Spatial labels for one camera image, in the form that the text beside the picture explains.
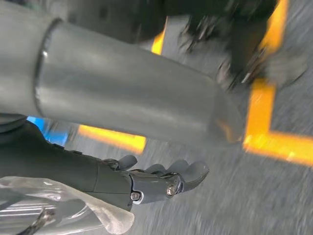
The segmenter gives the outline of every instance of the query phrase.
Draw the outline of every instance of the blue object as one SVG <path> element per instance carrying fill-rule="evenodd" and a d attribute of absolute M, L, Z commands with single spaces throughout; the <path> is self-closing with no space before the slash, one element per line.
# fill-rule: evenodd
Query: blue object
<path fill-rule="evenodd" d="M 54 132 L 47 130 L 45 128 L 46 121 L 43 118 L 28 117 L 27 120 L 36 125 L 46 140 L 51 143 L 55 143 L 64 147 L 69 138 L 69 134 L 66 132 Z"/>

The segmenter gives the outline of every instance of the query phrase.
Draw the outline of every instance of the prosthetic hand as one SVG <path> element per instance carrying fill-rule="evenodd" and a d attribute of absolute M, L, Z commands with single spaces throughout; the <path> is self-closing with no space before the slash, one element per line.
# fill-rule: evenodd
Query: prosthetic hand
<path fill-rule="evenodd" d="M 146 170 L 125 171 L 134 166 L 137 160 L 128 155 L 119 161 L 108 159 L 105 164 L 114 171 L 129 175 L 132 182 L 130 199 L 135 204 L 145 204 L 172 198 L 182 192 L 194 189 L 201 184 L 209 172 L 204 162 L 189 165 L 185 160 L 178 160 L 168 169 L 155 164 Z"/>
<path fill-rule="evenodd" d="M 183 160 L 167 170 L 160 164 L 128 170 L 137 162 L 135 157 L 100 160 L 67 151 L 45 141 L 34 124 L 22 121 L 0 134 L 0 178 L 48 178 L 130 211 L 133 203 L 167 200 L 194 189 L 209 172 L 205 163 Z"/>

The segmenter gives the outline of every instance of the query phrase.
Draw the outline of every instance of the robotic hand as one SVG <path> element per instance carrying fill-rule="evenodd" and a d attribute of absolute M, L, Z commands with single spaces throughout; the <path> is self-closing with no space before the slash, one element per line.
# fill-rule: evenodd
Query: robotic hand
<path fill-rule="evenodd" d="M 137 160 L 132 155 L 119 161 L 104 160 L 114 171 L 128 174 L 132 183 L 130 199 L 134 204 L 146 204 L 172 198 L 182 192 L 194 189 L 201 184 L 209 173 L 204 162 L 194 162 L 189 165 L 185 160 L 178 160 L 168 169 L 161 164 L 155 164 L 146 170 L 135 169 Z"/>

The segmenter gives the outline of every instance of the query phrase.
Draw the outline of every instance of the concrete floor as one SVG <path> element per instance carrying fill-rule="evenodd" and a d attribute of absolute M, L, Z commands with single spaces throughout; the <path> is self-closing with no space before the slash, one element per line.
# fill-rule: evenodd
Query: concrete floor
<path fill-rule="evenodd" d="M 176 37 L 183 19 L 170 19 L 163 56 L 207 74 L 226 55 L 214 45 L 186 55 Z M 272 128 L 313 135 L 313 1 L 290 0 L 285 49 L 297 47 L 308 57 L 308 70 L 293 86 L 278 91 Z M 243 116 L 250 90 L 231 94 Z M 69 148 L 99 158 L 119 159 L 127 152 L 85 137 Z M 134 225 L 127 235 L 312 235 L 313 172 L 311 168 L 247 154 L 241 145 L 192 149 L 148 140 L 139 167 L 170 165 L 176 159 L 206 161 L 209 176 L 197 190 L 172 200 L 133 206 Z M 104 234 L 102 230 L 87 234 Z"/>

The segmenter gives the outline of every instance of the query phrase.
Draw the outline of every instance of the black forearm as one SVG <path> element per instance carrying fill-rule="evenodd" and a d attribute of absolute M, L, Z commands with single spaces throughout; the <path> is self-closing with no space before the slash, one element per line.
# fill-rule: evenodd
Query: black forearm
<path fill-rule="evenodd" d="M 32 123 L 0 138 L 0 178 L 48 178 L 125 210 L 131 207 L 131 183 L 127 175 L 114 172 L 100 159 L 48 143 Z"/>

